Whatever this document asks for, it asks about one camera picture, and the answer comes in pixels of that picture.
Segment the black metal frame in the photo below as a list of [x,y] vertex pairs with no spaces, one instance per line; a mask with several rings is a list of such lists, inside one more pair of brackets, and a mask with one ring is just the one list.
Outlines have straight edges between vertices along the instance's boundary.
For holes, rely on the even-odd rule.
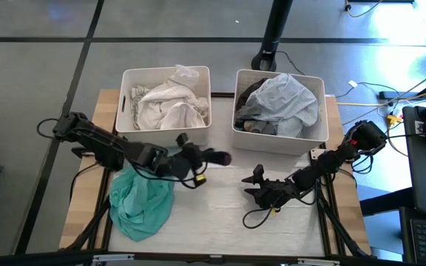
[[[118,255],[123,256],[135,263],[136,260],[161,260],[169,261],[170,258],[175,257],[175,261],[185,261],[187,257],[183,254],[160,254],[160,253],[122,253],[122,252],[108,252],[106,250],[81,250],[81,251],[63,251],[63,252],[51,252],[51,253],[36,253],[36,254],[22,254],[18,256],[0,256],[0,266],[61,266],[61,265],[75,265],[75,264],[87,264],[91,265],[94,258],[101,259],[103,255]],[[225,255],[223,257],[210,256],[208,254],[197,254],[193,256],[196,262],[205,262],[209,264],[221,264],[225,260],[228,262],[246,263],[254,261],[257,264],[307,264],[310,265],[312,260],[324,260],[330,265],[342,265],[342,266],[411,266],[414,264],[404,262],[394,262],[372,259],[370,257],[352,257],[352,256],[235,256]]]
[[[0,37],[0,42],[10,42],[10,43],[83,43],[81,49],[81,54],[78,59],[78,63],[75,68],[72,82],[67,93],[67,100],[62,106],[62,112],[68,112],[72,107],[72,102],[75,97],[75,93],[78,87],[78,83],[81,78],[81,73],[87,59],[87,55],[91,46],[91,43],[146,43],[146,42],[160,42],[160,43],[201,43],[201,42],[210,42],[210,43],[260,43],[263,42],[263,38],[221,38],[221,37],[212,37],[212,38],[197,38],[197,37],[159,37],[159,38],[150,38],[150,37],[141,37],[141,38],[104,38],[104,37],[94,37],[96,27],[98,25],[98,20],[103,9],[104,0],[98,0],[98,3],[95,8],[95,12],[92,17],[92,21],[89,26],[88,33],[85,37],[32,37],[32,36],[22,36],[22,37]],[[392,40],[388,38],[281,38],[280,42],[287,44],[392,44]],[[424,46],[423,43],[409,43],[407,45],[412,46]],[[234,93],[228,92],[213,92],[212,97],[218,98],[232,98]],[[52,172],[52,168],[55,162],[55,157],[58,151],[58,141],[51,141],[49,147],[47,148],[46,157],[41,165],[41,170],[38,174],[38,184],[31,202],[30,209],[24,220],[24,225],[19,233],[19,240],[15,247],[15,254],[23,254],[26,252],[27,246],[30,241],[30,236],[33,231],[33,226],[36,223],[38,211],[41,207],[41,203],[44,197],[45,190]],[[319,218],[323,224],[322,228],[326,228],[326,223],[324,222],[324,217]],[[106,231],[110,230],[111,223],[106,223]],[[107,247],[109,243],[109,237],[103,239],[103,245]]]
[[[215,93],[215,92],[213,92],[212,97],[213,98],[234,98],[234,93]],[[322,145],[320,145],[320,148],[326,149],[325,144],[323,143]],[[310,163],[313,163],[310,152],[308,153],[308,158],[310,160]],[[327,186],[328,200],[330,202],[330,206],[331,206],[334,214],[339,219],[338,210],[337,210],[337,201],[336,201],[336,197],[335,197],[335,194],[334,194],[334,188],[332,186],[333,183],[331,182],[331,177],[329,175],[326,175],[326,176],[324,176],[324,178],[325,178],[325,181],[326,181],[327,184],[331,184],[331,185]],[[98,198],[103,199],[105,197],[104,195],[106,195],[106,192],[102,191],[102,188],[100,188],[100,191],[98,192]],[[318,211],[319,229],[320,229],[320,234],[321,234],[321,237],[322,237],[323,252],[324,252],[325,256],[329,256],[329,255],[331,255],[331,243],[330,243],[330,238],[329,238],[329,235],[328,235],[328,226],[326,224],[326,215],[323,212],[323,210],[320,207],[318,207],[318,205],[317,205],[317,211]],[[112,230],[112,220],[108,216],[108,218],[106,220],[105,227],[104,227],[103,239],[101,241],[101,249],[103,249],[103,250],[108,250],[111,230]],[[95,233],[93,235],[91,235],[90,237],[95,239],[97,232],[98,232],[98,226],[95,230]],[[344,242],[342,241],[342,239],[339,236],[336,229],[334,229],[334,233],[335,233],[335,239],[337,241],[338,254],[339,255],[346,255]],[[151,254],[158,254],[159,255],[159,257],[157,257],[157,255],[155,255],[155,257],[152,258],[152,260],[159,260],[159,259],[177,260],[176,259],[177,256],[185,256],[186,258],[181,259],[181,261],[205,262],[205,261],[202,261],[202,260],[198,260],[197,254],[170,254],[170,253],[165,253],[165,254],[151,253]],[[257,258],[255,258],[255,257],[253,258],[252,256],[235,256],[235,257],[245,259],[245,260],[241,260],[239,262],[257,262],[255,260]],[[281,258],[281,260],[279,262],[285,263],[285,262],[288,261],[287,259],[293,258],[293,256],[281,256],[280,258]],[[230,260],[226,261],[226,259],[223,259],[223,260],[224,260],[223,263],[238,262],[238,261],[235,261],[235,260],[234,261],[230,261]]]

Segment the white storage bin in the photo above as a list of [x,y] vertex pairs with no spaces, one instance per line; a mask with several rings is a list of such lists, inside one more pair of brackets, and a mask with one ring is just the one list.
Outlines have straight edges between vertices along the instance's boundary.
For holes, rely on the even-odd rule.
[[198,97],[208,99],[208,116],[205,118],[206,126],[187,129],[162,129],[162,130],[136,130],[132,123],[131,112],[131,88],[134,85],[145,86],[153,89],[164,83],[167,78],[175,74],[175,67],[159,67],[149,69],[128,69],[123,74],[121,94],[119,97],[118,113],[116,115],[116,131],[120,136],[130,141],[153,143],[159,146],[176,146],[175,139],[180,133],[187,133],[190,140],[198,145],[206,145],[208,142],[208,128],[212,124],[212,98],[210,86],[210,71],[206,66],[188,66],[200,73],[197,86],[193,92]]
[[[241,93],[243,93],[253,83],[260,81],[262,78],[274,78],[279,74],[281,73],[248,69],[242,69],[238,71],[236,79],[236,92],[234,94],[234,106],[236,106],[237,100]],[[302,155],[328,140],[328,120],[326,117],[325,84],[323,83],[323,80],[321,78],[304,75],[293,76],[303,86],[310,89],[310,91],[318,99],[319,118],[313,126],[303,128],[303,133],[306,138],[283,137],[238,131],[234,129],[234,122],[236,121],[234,114],[231,125],[233,128],[233,147],[253,151]]]

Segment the teal cloth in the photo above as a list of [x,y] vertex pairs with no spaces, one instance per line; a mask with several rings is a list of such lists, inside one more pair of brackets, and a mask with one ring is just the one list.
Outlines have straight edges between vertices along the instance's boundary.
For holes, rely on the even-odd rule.
[[[147,177],[155,177],[140,171]],[[170,216],[174,183],[148,180],[131,166],[121,170],[111,183],[109,215],[121,233],[141,241],[159,231]]]

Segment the black cable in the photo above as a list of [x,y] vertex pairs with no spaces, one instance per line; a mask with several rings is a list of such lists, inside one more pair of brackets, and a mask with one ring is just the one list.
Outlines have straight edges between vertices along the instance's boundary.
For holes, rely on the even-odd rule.
[[[371,159],[369,166],[360,170],[356,170],[355,167],[360,165],[361,163],[363,163],[364,161],[366,161],[368,158]],[[369,174],[372,169],[373,169],[373,164],[374,164],[374,156],[373,155],[369,155],[367,156],[364,160],[362,160],[361,162],[357,163],[355,166],[353,166],[353,164],[351,164],[351,168],[353,169],[354,172],[358,173],[358,174]]]
[[206,168],[208,168],[208,162],[205,162],[205,168],[200,173],[198,173],[197,175],[204,174],[205,171],[206,171]]
[[296,200],[298,200],[298,201],[300,201],[301,203],[303,203],[303,204],[305,204],[305,205],[308,205],[308,206],[313,206],[313,205],[315,205],[315,202],[317,202],[317,197],[318,197],[318,193],[317,193],[317,189],[320,189],[319,188],[319,186],[318,186],[318,184],[319,184],[319,182],[317,182],[314,186],[313,186],[313,188],[309,191],[309,192],[306,192],[305,193],[305,195],[303,195],[303,197],[305,197],[305,196],[307,196],[310,192],[312,192],[313,190],[315,190],[315,195],[314,195],[314,200],[312,200],[311,202],[306,202],[306,201],[304,201],[304,200],[302,200],[302,199],[299,199],[299,198],[295,198]]
[[41,125],[43,123],[47,122],[47,121],[58,121],[58,119],[57,118],[47,118],[47,119],[44,119],[44,120],[42,120],[41,122],[39,122],[37,124],[37,127],[35,128],[35,130],[37,131],[37,134],[39,134],[39,136],[42,136],[42,137],[45,137],[45,138],[53,140],[54,138],[52,136],[48,136],[48,135],[43,134],[41,132],[41,129],[40,129]]
[[[333,173],[333,177],[331,178],[331,182],[333,182],[336,177],[337,177],[337,173]],[[322,186],[330,185],[330,184],[324,184],[321,179],[319,180],[319,183]]]
[[276,198],[276,200],[274,201],[274,203],[272,203],[272,206],[269,208],[269,211],[267,212],[266,217],[264,217],[264,219],[260,223],[258,223],[257,225],[254,225],[254,226],[247,225],[246,224],[246,217],[249,214],[252,214],[252,213],[255,213],[255,212],[258,212],[258,211],[267,211],[268,209],[266,209],[266,208],[255,209],[255,210],[252,210],[252,211],[248,211],[246,214],[244,214],[244,216],[243,216],[243,225],[244,225],[244,227],[248,228],[248,229],[255,229],[255,228],[258,228],[261,225],[263,225],[263,223],[266,222],[267,218],[269,218],[269,215],[271,215],[271,212],[274,209],[274,205],[279,201],[280,198],[281,197]]
[[76,181],[77,177],[80,174],[83,174],[86,170],[89,170],[89,169],[91,169],[91,168],[93,168],[93,167],[95,167],[97,165],[98,165],[97,163],[93,163],[92,165],[87,166],[87,167],[81,169],[80,171],[78,171],[78,173],[73,177],[73,179],[72,179],[72,185],[70,185],[70,201],[72,201],[73,189],[75,187],[75,181]]
[[95,230],[98,226],[98,223],[101,221],[101,218],[103,218],[104,213],[109,210],[111,207],[111,203],[109,201],[109,196],[106,197],[103,204],[100,206],[100,208],[93,214],[92,219],[88,222],[87,226],[82,230],[82,232],[77,236],[75,241],[68,247],[66,247],[66,250],[80,250],[82,249],[84,243],[88,240],[89,235]]
[[298,73],[300,73],[301,75],[305,75],[305,73],[304,73],[304,72],[300,71],[300,69],[298,69],[298,68],[297,68],[297,66],[296,66],[296,65],[295,65],[295,63],[292,61],[292,59],[290,59],[290,56],[288,56],[288,53],[287,53],[287,52],[284,52],[284,51],[277,51],[277,52],[281,52],[281,53],[283,53],[283,54],[287,57],[288,62],[289,62],[290,64],[292,64],[292,66],[294,66],[295,70],[296,70]]
[[392,128],[391,127],[389,127],[389,125],[388,125],[388,130],[385,132],[385,134],[388,136],[388,142],[389,142],[389,144],[390,144],[390,147],[392,147],[392,149],[394,149],[394,151],[397,151],[397,152],[399,152],[400,154],[402,154],[402,155],[404,155],[404,156],[406,156],[406,157],[408,157],[408,155],[406,155],[405,153],[403,153],[403,152],[401,152],[393,143],[392,143],[392,140],[389,138],[390,136],[391,136],[391,129],[394,129],[394,128],[396,128],[398,125],[400,125],[402,122],[399,122],[399,123],[397,123],[395,126],[393,126]]
[[415,133],[415,134],[403,134],[403,135],[395,135],[390,136],[389,138],[395,138],[395,137],[413,137],[413,136],[425,136],[426,133]]
[[356,178],[353,176],[352,173],[346,171],[345,169],[339,168],[340,172],[347,174],[349,177],[351,177],[354,180],[354,184],[356,185],[356,188],[358,187],[358,182],[356,181]]
[[188,182],[188,181],[192,181],[192,180],[195,179],[194,177],[187,179],[187,180],[172,180],[172,179],[163,178],[163,177],[146,177],[145,175],[141,174],[136,167],[133,166],[133,168],[134,168],[134,171],[136,171],[136,173],[138,173],[141,177],[148,179],[148,180],[162,180],[162,181],[170,181],[170,182]]
[[338,96],[335,96],[335,98],[337,99],[337,98],[341,98],[341,97],[345,97],[346,95],[348,95],[348,93],[350,93],[353,89],[355,89],[356,87],[351,87],[351,89],[349,89],[345,94],[343,94],[343,95],[338,95]]
[[[395,91],[396,93],[397,93],[397,95],[400,95],[400,92],[397,90],[397,89],[394,89],[393,87],[391,87],[391,86],[386,86],[386,85],[382,85],[382,84],[377,84],[377,83],[371,83],[371,82],[358,82],[357,83],[358,85],[360,85],[360,84],[362,84],[362,85],[364,85],[364,86],[366,86],[366,85],[371,85],[371,86],[381,86],[381,87],[384,87],[384,88],[387,88],[387,89],[391,89],[391,90],[393,90],[393,91]],[[335,98],[337,99],[337,98],[341,98],[341,97],[344,97],[344,96],[346,96],[346,95],[348,95],[348,93],[350,93],[353,89],[355,89],[355,88],[357,88],[357,86],[355,86],[355,87],[351,87],[345,94],[343,94],[343,95],[338,95],[338,96],[336,96]],[[394,107],[393,107],[393,109],[392,109],[392,112],[396,109],[396,107],[397,107],[397,104],[399,103],[399,100],[397,100],[396,102],[395,102],[395,104],[394,104]]]

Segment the black tripod leg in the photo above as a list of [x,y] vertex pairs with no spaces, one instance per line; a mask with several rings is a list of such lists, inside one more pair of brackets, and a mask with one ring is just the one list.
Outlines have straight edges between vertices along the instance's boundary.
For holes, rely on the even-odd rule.
[[274,0],[267,22],[266,33],[260,51],[252,59],[251,68],[254,70],[275,71],[275,52],[280,43],[280,36],[287,22],[288,12],[293,0]]
[[363,216],[392,211],[400,207],[414,208],[413,189],[411,187],[405,188],[372,199],[365,199],[359,203]]

